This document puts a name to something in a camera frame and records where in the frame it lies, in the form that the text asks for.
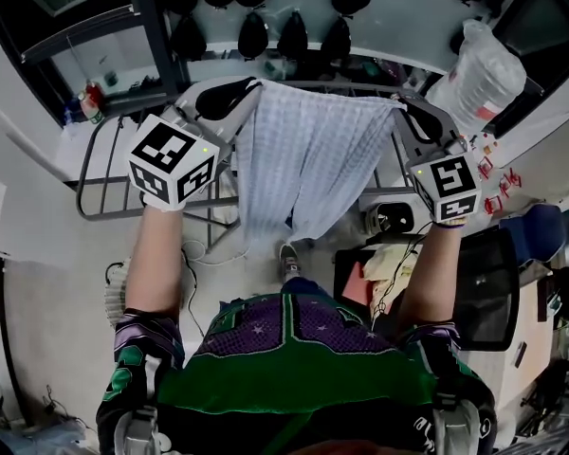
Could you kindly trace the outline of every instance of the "white cube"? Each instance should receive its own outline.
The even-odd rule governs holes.
[[[215,177],[219,147],[186,126],[149,115],[129,145],[131,183],[156,197],[165,209],[177,209]]]
[[[471,152],[415,165],[409,171],[415,190],[437,223],[478,210],[481,187]]]

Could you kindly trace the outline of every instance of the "checkered fabric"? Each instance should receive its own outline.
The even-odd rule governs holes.
[[[247,239],[319,238],[358,199],[390,145],[392,110],[404,105],[263,85],[236,142]]]

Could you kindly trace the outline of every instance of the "white cable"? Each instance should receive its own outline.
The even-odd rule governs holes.
[[[244,253],[236,255],[233,258],[230,258],[229,260],[225,260],[224,262],[221,262],[221,263],[205,263],[205,262],[201,262],[200,260],[202,260],[206,256],[207,247],[204,246],[204,244],[202,242],[195,240],[195,239],[190,239],[188,241],[184,241],[184,243],[183,243],[183,245],[181,245],[181,247],[184,248],[185,245],[188,243],[197,243],[197,244],[202,246],[202,254],[200,256],[198,256],[197,258],[190,258],[189,257],[188,259],[193,263],[202,264],[203,266],[221,266],[223,264],[228,264],[228,263],[231,263],[233,261],[240,260],[241,258],[244,258],[245,256],[247,256],[247,253],[250,250],[250,246],[249,246]]]

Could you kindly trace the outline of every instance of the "white container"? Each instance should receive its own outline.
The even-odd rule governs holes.
[[[450,114],[460,134],[471,136],[523,92],[526,72],[487,25],[466,20],[464,37],[457,64],[426,98]]]

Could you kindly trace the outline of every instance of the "metal bar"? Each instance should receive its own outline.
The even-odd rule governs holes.
[[[396,136],[394,132],[392,133],[392,143],[395,145],[396,158],[398,159],[398,167],[402,173],[402,178],[405,181],[405,186],[410,187],[409,177],[407,176],[407,171],[405,170],[405,164],[402,163],[402,156],[400,155],[400,148],[398,148],[398,142],[396,141]]]
[[[164,88],[136,90],[122,93],[113,97],[108,97],[105,104],[105,115],[114,117],[119,115],[130,115],[143,108],[152,108],[165,104],[169,100],[174,100],[175,96],[167,94]]]
[[[207,193],[208,193],[209,200],[211,200],[212,199],[212,184],[209,184],[209,186],[207,187]],[[212,219],[211,208],[207,208],[207,219],[209,221]],[[211,244],[212,244],[211,223],[209,221],[207,222],[207,245],[209,245],[209,247],[211,247]]]
[[[238,193],[238,181],[236,177],[234,177],[234,172],[231,171],[230,167],[226,169],[226,175],[228,176],[229,184],[234,189],[234,193]]]
[[[110,176],[110,169],[112,168],[112,159],[114,158],[114,151],[116,150],[116,142],[118,141],[118,135],[122,129],[122,120],[124,117],[118,119],[118,124],[116,125],[116,132],[114,133],[114,141],[112,142],[112,150],[110,151],[110,156],[107,159],[107,167],[105,169],[105,177],[103,180],[103,190],[101,191],[101,204],[99,207],[99,212],[103,212],[105,206],[105,194],[107,193],[107,177]]]
[[[360,197],[374,197],[376,195],[401,195],[404,193],[415,193],[413,187],[368,187],[360,193]]]
[[[88,140],[88,146],[86,147],[86,155],[84,155],[84,160],[83,160],[83,167],[80,170],[80,179],[78,180],[78,188],[76,190],[76,209],[84,219],[87,219],[89,221],[99,221],[101,220],[102,215],[101,214],[89,215],[86,212],[84,212],[83,209],[84,182],[86,180],[86,173],[88,172],[88,164],[91,161],[91,155],[93,154],[93,149],[95,148],[95,140],[97,140],[97,133],[101,130],[101,128],[105,126],[105,123],[107,123],[110,119],[112,119],[112,117],[104,119],[100,124],[98,124],[95,127],[93,135],[91,135],[90,139]]]
[[[376,180],[376,187],[378,189],[381,188],[381,180],[379,180],[379,173],[377,173],[377,169],[373,171],[373,178]]]
[[[227,206],[238,206],[238,197],[222,197],[221,199],[211,199],[206,201],[192,201],[186,203],[185,210],[196,210],[206,208],[225,208]]]
[[[139,123],[137,124],[137,129],[141,126],[141,123],[145,120],[145,115],[147,113],[147,108],[143,108],[141,113],[139,114]],[[128,202],[129,202],[129,189],[131,188],[131,180],[129,179],[128,175],[126,176],[126,185],[124,186],[124,202],[122,205],[122,210],[128,209]]]
[[[128,175],[122,175],[120,177],[108,177],[107,183],[108,184],[118,184],[118,183],[126,182],[126,180],[128,178],[129,178]],[[97,185],[97,184],[102,184],[103,180],[105,180],[105,177],[89,178],[89,179],[84,180],[84,185],[85,186],[93,186],[93,185]],[[72,189],[74,191],[80,186],[80,182],[78,180],[68,180],[67,182],[64,182],[64,184],[66,184],[70,189]]]
[[[240,219],[237,219],[236,222],[234,222],[230,227],[228,227],[228,230],[226,230],[226,232],[224,232],[221,236],[219,236],[211,246],[207,247],[205,254],[210,254],[211,251],[213,251],[221,243],[226,241],[239,227],[240,227]]]
[[[126,182],[124,184],[124,200],[122,201],[122,210],[128,209],[129,189],[131,189],[131,179],[129,179],[129,177],[126,177]]]
[[[190,69],[188,68],[188,62],[185,60],[177,59],[177,70],[179,71],[179,76],[177,79],[178,89],[180,92],[184,92],[192,85],[190,80]]]
[[[214,226],[219,226],[220,228],[225,228],[225,229],[227,229],[231,226],[231,224],[222,223],[221,221],[216,221],[214,219],[207,219],[206,217],[200,217],[200,216],[197,216],[195,214],[190,214],[189,212],[184,212],[183,217],[186,217],[188,219],[192,219],[193,221],[198,221],[201,223],[212,224]]]
[[[141,16],[132,5],[108,10],[47,37],[21,54],[23,64],[37,64],[44,59],[104,35],[142,25]]]
[[[280,84],[286,84],[292,87],[312,88],[323,87],[324,82],[320,81],[281,81]],[[403,89],[400,86],[378,86],[376,84],[365,84],[363,82],[330,82],[328,83],[330,89],[360,89],[364,91],[378,91],[380,93],[397,93],[405,96],[419,96],[412,90]]]
[[[141,13],[141,21],[152,50],[154,62],[168,95],[178,92],[174,62],[171,59],[167,28],[158,10],[156,0],[131,0],[135,12]]]
[[[127,209],[127,210],[114,210],[111,212],[102,212],[101,214],[86,214],[85,212],[81,213],[81,216],[90,221],[91,223],[95,223],[97,221],[109,221],[112,219],[126,219],[127,217],[139,217],[143,214],[143,208],[139,209]]]

